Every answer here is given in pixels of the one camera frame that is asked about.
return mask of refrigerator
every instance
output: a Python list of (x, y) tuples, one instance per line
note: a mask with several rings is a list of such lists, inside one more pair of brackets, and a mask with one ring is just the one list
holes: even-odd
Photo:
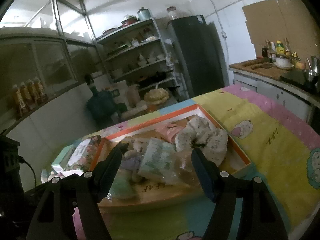
[(171, 20), (168, 32), (189, 97), (224, 87), (218, 54), (203, 15)]

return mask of bolt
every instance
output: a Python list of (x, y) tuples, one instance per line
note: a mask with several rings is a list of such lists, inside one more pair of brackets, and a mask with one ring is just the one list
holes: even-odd
[(220, 176), (226, 178), (229, 176), (229, 173), (227, 173), (226, 171), (222, 171), (220, 172)]
[(55, 183), (59, 182), (59, 180), (60, 180), (59, 177), (54, 177), (54, 178), (52, 178), (51, 182), (52, 182), (53, 184), (55, 184)]
[(262, 182), (262, 179), (260, 177), (254, 177), (254, 181), (256, 183), (261, 183)]
[(90, 178), (92, 176), (92, 172), (91, 171), (87, 171), (83, 176), (85, 178)]

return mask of cabinet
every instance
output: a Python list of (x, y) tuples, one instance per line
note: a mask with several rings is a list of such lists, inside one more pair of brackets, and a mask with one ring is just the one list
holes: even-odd
[(310, 105), (284, 89), (238, 73), (234, 73), (234, 84), (243, 85), (250, 90), (273, 99), (305, 122), (308, 119)]

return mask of cable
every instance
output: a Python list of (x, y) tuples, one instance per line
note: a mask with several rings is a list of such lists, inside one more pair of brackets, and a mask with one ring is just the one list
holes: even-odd
[(31, 165), (21, 156), (18, 156), (18, 160), (20, 163), (25, 163), (26, 165), (29, 166), (29, 168), (31, 169), (32, 173), (33, 173), (33, 177), (35, 179), (35, 187), (37, 186), (37, 180), (36, 180), (36, 173), (35, 171), (33, 170), (33, 168), (31, 167)]
[(227, 40), (226, 40), (226, 33), (224, 32), (223, 30), (223, 26), (222, 26), (222, 23), (220, 21), (220, 17), (219, 17), (219, 14), (218, 14), (218, 10), (216, 8), (216, 5), (214, 4), (213, 0), (210, 0), (210, 2), (212, 3), (213, 7), (214, 7), (214, 10), (216, 11), (216, 15), (217, 15), (217, 18), (218, 18), (218, 22), (220, 24), (220, 28), (221, 28), (221, 32), (222, 32), (222, 36), (223, 36), (223, 39), (224, 39), (224, 42), (225, 42), (225, 45), (226, 45), (226, 49), (227, 49), (227, 62), (226, 62), (226, 67), (227, 67), (227, 70), (228, 70), (228, 67), (229, 67), (229, 49), (228, 49), (228, 44), (227, 44)]

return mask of shelf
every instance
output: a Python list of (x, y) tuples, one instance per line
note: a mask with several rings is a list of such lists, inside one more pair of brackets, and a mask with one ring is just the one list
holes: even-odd
[(149, 89), (149, 88), (151, 88), (151, 87), (155, 87), (157, 84), (160, 85), (160, 84), (162, 84), (162, 83), (166, 83), (166, 82), (171, 81), (171, 80), (174, 80), (174, 77), (170, 77), (170, 78), (167, 78), (167, 79), (162, 80), (162, 81), (160, 81), (160, 82), (153, 83), (153, 84), (151, 84), (150, 86), (147, 86), (147, 87), (144, 87), (144, 88), (140, 88), (138, 91), (140, 92), (140, 91)]
[(135, 72), (135, 71), (138, 71), (138, 70), (143, 69), (143, 68), (145, 68), (145, 67), (149, 67), (149, 66), (151, 66), (151, 65), (153, 65), (153, 64), (156, 64), (156, 63), (159, 63), (159, 62), (162, 62), (162, 61), (165, 61), (165, 58), (164, 58), (164, 59), (156, 60), (155, 62), (146, 64), (145, 66), (135, 68), (135, 69), (133, 69), (133, 70), (131, 70), (131, 71), (129, 71), (129, 72), (124, 73), (122, 76), (120, 76), (120, 77), (118, 77), (118, 78), (114, 78), (112, 81), (118, 80), (118, 79), (120, 79), (120, 78), (123, 78), (123, 77), (126, 76), (126, 75), (129, 75), (129, 74)]
[(113, 59), (113, 58), (115, 58), (115, 57), (118, 57), (119, 55), (124, 54), (124, 53), (126, 53), (126, 52), (128, 52), (128, 51), (130, 51), (130, 50), (132, 50), (132, 49), (136, 49), (136, 48), (142, 47), (142, 46), (144, 46), (144, 45), (147, 45), (147, 44), (149, 44), (149, 43), (152, 43), (152, 42), (155, 42), (155, 41), (159, 41), (159, 40), (160, 40), (160, 38), (156, 38), (155, 40), (145, 41), (145, 42), (143, 42), (143, 43), (140, 43), (140, 44), (137, 45), (137, 46), (133, 46), (133, 47), (130, 47), (130, 48), (128, 48), (128, 49), (122, 50), (121, 52), (118, 52), (117, 54), (115, 54), (115, 55), (113, 55), (113, 56), (111, 56), (111, 57), (108, 57), (108, 58), (106, 59), (106, 61), (109, 61), (109, 60), (111, 60), (111, 59)]
[(123, 27), (123, 28), (121, 28), (119, 30), (116, 30), (116, 31), (114, 31), (112, 33), (109, 33), (107, 35), (102, 35), (102, 36), (98, 37), (97, 38), (97, 43), (104, 44), (104, 43), (107, 42), (107, 38), (115, 38), (117, 36), (123, 35), (125, 33), (128, 33), (130, 31), (134, 30), (134, 29), (138, 29), (138, 28), (140, 28), (140, 27), (142, 27), (144, 25), (149, 25), (151, 23), (152, 23), (152, 19), (151, 18), (148, 19), (148, 20), (145, 20), (145, 21), (139, 21), (139, 22), (132, 23), (132, 24), (130, 24), (130, 25), (126, 26), (126, 27)]

